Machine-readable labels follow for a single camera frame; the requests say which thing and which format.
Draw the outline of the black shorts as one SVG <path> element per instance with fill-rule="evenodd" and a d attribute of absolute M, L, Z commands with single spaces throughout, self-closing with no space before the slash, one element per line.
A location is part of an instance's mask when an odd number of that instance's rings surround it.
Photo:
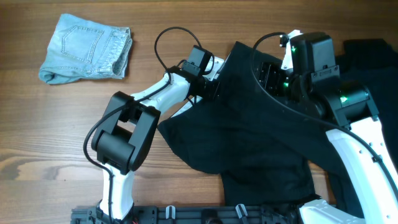
<path fill-rule="evenodd" d="M 213 101 L 161 122 L 159 132 L 191 168 L 219 174 L 227 205 L 290 203 L 314 194 L 309 163 L 328 172 L 336 206 L 362 217 L 358 197 L 325 130 L 268 98 L 250 71 L 251 48 L 234 44 Z"/>

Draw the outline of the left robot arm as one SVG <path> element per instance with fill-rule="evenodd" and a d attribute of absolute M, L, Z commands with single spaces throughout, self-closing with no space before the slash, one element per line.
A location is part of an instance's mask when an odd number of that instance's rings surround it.
<path fill-rule="evenodd" d="M 132 223 L 134 174 L 146 159 L 160 116 L 189 96 L 212 100 L 224 59 L 195 45 L 187 60 L 166 68 L 156 84 L 131 95 L 115 93 L 83 147 L 96 152 L 95 166 L 104 174 L 103 197 L 96 223 Z"/>

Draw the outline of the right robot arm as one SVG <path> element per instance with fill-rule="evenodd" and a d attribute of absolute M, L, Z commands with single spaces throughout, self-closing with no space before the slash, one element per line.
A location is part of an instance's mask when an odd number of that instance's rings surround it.
<path fill-rule="evenodd" d="M 281 65 L 252 69 L 261 90 L 300 106 L 298 114 L 326 127 L 359 199 L 363 217 L 315 198 L 296 206 L 300 223 L 396 223 L 397 171 L 388 153 L 379 112 L 369 89 L 344 83 L 333 42 L 323 32 L 278 32 L 285 49 Z"/>

